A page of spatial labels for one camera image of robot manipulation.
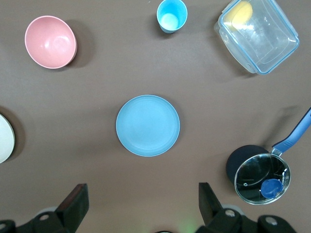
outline blue plate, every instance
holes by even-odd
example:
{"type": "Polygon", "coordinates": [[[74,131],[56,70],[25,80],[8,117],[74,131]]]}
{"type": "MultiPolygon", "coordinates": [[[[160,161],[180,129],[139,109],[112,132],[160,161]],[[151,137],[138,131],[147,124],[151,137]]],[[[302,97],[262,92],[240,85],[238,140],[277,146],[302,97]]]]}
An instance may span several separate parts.
{"type": "Polygon", "coordinates": [[[143,95],[129,100],[121,108],[116,129],[125,148],[134,154],[151,157],[174,145],[180,122],[176,110],[165,99],[143,95]]]}

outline white plate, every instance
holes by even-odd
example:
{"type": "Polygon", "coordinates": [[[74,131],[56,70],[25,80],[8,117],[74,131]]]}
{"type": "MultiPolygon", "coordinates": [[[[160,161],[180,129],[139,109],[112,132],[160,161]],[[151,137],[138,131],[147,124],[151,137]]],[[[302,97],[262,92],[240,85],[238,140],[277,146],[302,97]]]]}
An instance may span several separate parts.
{"type": "Polygon", "coordinates": [[[15,137],[12,126],[0,114],[0,163],[10,157],[14,149],[15,137]]]}

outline plate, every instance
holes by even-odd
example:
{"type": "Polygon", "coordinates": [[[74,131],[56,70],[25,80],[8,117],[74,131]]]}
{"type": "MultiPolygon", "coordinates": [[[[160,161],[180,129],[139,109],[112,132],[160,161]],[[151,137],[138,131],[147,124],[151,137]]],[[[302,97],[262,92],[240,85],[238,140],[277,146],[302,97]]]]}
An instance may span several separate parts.
{"type": "Polygon", "coordinates": [[[177,111],[165,99],[143,95],[129,100],[119,111],[117,135],[130,152],[157,156],[169,150],[176,142],[180,122],[177,111]]]}
{"type": "Polygon", "coordinates": [[[14,131],[10,123],[0,114],[0,163],[12,154],[15,144],[14,131]]]}

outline plastic food container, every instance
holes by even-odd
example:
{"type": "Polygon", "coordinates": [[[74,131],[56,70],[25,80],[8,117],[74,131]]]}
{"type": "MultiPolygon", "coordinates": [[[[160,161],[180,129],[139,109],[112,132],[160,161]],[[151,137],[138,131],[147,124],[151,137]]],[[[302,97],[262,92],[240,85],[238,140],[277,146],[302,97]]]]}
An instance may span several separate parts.
{"type": "Polygon", "coordinates": [[[215,30],[251,73],[270,73],[299,46],[298,33],[274,0],[233,0],[215,30]]]}

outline blue lid knob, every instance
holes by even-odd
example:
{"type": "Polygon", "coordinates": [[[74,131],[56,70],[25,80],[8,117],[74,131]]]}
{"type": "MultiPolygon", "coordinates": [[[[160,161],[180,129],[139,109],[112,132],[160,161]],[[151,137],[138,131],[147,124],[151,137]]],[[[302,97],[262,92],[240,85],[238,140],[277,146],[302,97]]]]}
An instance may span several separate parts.
{"type": "Polygon", "coordinates": [[[283,184],[277,179],[265,180],[261,185],[261,194],[268,199],[275,198],[283,189],[283,184]]]}

